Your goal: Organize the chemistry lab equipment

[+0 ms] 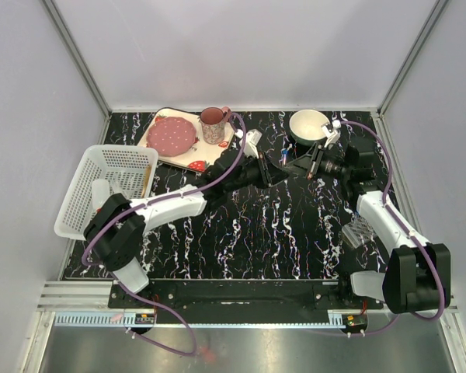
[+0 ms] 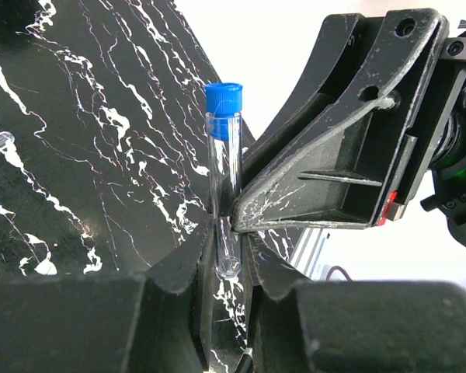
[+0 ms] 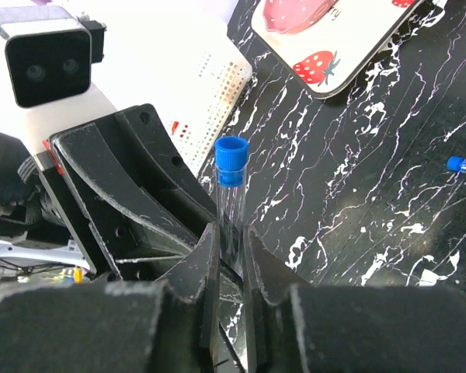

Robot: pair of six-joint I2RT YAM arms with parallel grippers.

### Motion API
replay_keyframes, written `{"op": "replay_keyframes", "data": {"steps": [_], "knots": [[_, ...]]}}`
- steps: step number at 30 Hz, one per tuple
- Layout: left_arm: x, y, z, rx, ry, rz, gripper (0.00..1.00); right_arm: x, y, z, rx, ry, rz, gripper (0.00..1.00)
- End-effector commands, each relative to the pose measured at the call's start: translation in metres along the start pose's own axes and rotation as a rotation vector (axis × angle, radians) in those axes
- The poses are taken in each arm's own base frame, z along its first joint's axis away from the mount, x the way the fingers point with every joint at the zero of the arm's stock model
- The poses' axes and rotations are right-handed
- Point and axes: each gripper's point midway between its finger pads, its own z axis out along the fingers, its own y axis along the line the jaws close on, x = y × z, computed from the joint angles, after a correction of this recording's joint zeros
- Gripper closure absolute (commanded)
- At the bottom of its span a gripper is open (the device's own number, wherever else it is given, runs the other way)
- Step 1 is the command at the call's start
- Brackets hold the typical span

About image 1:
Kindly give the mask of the white wash bottle red cap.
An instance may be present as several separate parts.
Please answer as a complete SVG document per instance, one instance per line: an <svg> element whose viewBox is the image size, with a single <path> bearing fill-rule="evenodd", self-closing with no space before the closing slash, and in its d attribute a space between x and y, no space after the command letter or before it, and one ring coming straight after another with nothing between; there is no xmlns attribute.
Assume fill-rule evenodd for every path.
<svg viewBox="0 0 466 373"><path fill-rule="evenodd" d="M105 179L93 180L91 184L92 207L98 212L110 197L110 183Z"/></svg>

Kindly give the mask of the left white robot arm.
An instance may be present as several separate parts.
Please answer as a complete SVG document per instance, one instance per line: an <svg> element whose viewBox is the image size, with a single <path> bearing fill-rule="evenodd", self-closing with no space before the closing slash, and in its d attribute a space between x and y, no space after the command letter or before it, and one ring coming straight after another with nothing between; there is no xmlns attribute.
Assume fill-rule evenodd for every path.
<svg viewBox="0 0 466 373"><path fill-rule="evenodd" d="M83 232L97 262L121 284L125 298L137 308L152 297L148 275L137 260L143 236L162 225L219 208L229 193L244 187L266 189L290 176L265 153L246 156L225 151L192 184L155 197L128 200L117 193L107 198Z"/></svg>

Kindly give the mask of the clear plastic funnel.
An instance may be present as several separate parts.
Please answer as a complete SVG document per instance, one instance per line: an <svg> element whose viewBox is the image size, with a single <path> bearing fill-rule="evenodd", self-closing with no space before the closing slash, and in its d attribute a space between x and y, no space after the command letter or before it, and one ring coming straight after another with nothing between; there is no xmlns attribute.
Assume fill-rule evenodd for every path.
<svg viewBox="0 0 466 373"><path fill-rule="evenodd" d="M123 187L120 185L118 180L111 180L110 186L112 187L114 193L121 193L124 196L126 195Z"/></svg>

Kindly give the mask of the wooden test tube clamp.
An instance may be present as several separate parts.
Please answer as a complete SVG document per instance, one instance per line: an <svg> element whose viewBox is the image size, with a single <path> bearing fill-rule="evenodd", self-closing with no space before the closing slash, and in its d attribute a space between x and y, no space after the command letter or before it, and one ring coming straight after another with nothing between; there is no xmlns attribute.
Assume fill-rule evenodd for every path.
<svg viewBox="0 0 466 373"><path fill-rule="evenodd" d="M146 193L147 193L147 190L148 190L149 184L150 184L151 171L152 171L152 165L149 165L145 169L145 174L144 174L144 179L143 179L143 186L142 186L142 191L141 191L141 197L146 196Z"/></svg>

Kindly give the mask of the blue capped test tube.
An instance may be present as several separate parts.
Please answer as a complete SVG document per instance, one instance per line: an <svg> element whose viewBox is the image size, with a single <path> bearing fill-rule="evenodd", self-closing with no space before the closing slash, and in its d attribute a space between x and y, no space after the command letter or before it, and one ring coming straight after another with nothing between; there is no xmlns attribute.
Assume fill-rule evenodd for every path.
<svg viewBox="0 0 466 373"><path fill-rule="evenodd" d="M285 166L288 162L290 162L294 158L295 148L292 144L289 144L286 148L283 148L281 151L281 162L282 165Z"/></svg>

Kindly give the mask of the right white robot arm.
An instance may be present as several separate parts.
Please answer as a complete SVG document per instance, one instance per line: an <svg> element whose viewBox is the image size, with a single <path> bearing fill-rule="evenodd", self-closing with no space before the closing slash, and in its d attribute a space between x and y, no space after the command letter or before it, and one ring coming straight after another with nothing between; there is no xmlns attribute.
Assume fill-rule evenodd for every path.
<svg viewBox="0 0 466 373"><path fill-rule="evenodd" d="M329 154L321 145L288 162L289 173L332 177L343 199L372 228L389 253L385 272L360 271L337 288L341 305L354 308L364 298L385 303L394 314L436 311L450 304L450 251L419 234L400 214L374 178L375 144L358 138L343 157Z"/></svg>

